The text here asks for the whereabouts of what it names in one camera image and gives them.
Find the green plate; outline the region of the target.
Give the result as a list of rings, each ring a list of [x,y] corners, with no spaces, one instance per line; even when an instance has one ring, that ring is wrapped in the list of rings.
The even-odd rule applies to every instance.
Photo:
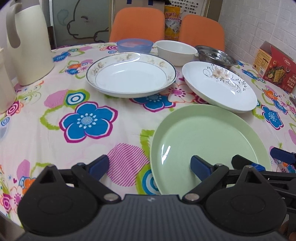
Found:
[[[163,195],[185,195],[201,180],[192,172],[192,156],[232,168],[240,155],[271,170],[269,154],[257,133],[236,114],[212,105],[191,105],[170,113],[154,132],[150,163]]]

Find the yellow snack bag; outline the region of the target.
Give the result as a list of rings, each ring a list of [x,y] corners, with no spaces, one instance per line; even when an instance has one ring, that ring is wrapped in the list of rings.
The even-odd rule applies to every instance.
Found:
[[[179,39],[182,13],[178,6],[165,6],[165,40]]]

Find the cream tumbler cup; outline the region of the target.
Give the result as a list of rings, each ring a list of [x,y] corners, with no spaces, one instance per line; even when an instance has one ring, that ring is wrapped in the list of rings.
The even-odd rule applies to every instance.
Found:
[[[16,93],[4,65],[4,48],[0,56],[0,112],[5,113],[15,102]]]

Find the stainless steel bowl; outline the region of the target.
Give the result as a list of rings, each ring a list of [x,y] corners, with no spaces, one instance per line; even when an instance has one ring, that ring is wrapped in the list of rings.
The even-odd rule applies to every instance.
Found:
[[[198,52],[198,59],[202,62],[212,63],[226,69],[230,69],[237,64],[233,57],[221,50],[202,45],[197,45],[195,48]]]

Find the dark phone at edge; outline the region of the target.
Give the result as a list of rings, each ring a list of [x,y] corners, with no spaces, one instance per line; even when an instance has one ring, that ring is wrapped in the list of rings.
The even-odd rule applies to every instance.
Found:
[[[290,97],[290,101],[292,102],[292,104],[296,107],[296,99],[293,97]]]

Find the white ceramic bowl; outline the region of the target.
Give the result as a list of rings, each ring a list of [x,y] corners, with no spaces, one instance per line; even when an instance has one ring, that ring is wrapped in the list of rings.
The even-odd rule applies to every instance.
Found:
[[[197,49],[183,42],[160,40],[155,42],[158,56],[170,62],[173,66],[184,66],[193,60]]]

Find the blue plastic bowl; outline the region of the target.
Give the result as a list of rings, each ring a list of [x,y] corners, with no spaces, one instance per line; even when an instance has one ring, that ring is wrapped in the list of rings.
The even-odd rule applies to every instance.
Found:
[[[116,42],[118,51],[123,52],[137,52],[149,54],[152,50],[154,43],[146,39],[123,39]]]

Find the cream thermos jug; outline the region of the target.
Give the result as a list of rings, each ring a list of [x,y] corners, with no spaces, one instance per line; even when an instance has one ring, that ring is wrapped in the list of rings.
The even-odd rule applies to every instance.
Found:
[[[54,61],[39,1],[12,1],[6,13],[7,49],[21,86],[51,72]]]

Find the orange chair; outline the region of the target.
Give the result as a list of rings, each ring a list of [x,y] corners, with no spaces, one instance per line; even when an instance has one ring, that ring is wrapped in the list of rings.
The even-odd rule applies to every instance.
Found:
[[[165,15],[155,8],[130,7],[115,16],[109,41],[146,39],[152,42],[165,39]]]
[[[203,16],[186,15],[181,22],[178,41],[193,47],[202,45],[225,51],[223,27]]]

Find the left orange chair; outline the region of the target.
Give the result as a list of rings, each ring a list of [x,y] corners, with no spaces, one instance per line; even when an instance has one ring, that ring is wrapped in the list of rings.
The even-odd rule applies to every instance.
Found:
[[[155,8],[130,7],[115,16],[109,41],[146,39],[152,42],[165,39],[165,15]]]

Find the floral rim white plate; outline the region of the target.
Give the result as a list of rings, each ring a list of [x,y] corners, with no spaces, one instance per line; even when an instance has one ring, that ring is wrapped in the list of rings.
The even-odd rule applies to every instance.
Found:
[[[87,82],[99,92],[118,98],[140,98],[162,92],[177,78],[168,61],[145,53],[117,53],[95,61]]]

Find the right orange chair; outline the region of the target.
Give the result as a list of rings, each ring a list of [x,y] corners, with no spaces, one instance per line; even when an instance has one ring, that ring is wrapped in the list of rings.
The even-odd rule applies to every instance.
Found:
[[[186,15],[181,22],[178,41],[193,47],[202,45],[225,51],[223,27],[203,16]]]

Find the white plate black swirl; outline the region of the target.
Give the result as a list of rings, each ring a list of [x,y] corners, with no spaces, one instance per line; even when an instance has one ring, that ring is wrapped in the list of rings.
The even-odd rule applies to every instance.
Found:
[[[193,61],[182,67],[188,87],[204,101],[233,113],[255,109],[257,97],[250,85],[221,66]]]

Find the red cracker box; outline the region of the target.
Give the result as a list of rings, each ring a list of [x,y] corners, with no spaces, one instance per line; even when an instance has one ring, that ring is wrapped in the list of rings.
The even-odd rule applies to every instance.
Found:
[[[295,63],[283,51],[264,41],[257,51],[253,68],[266,81],[288,93],[295,88]]]

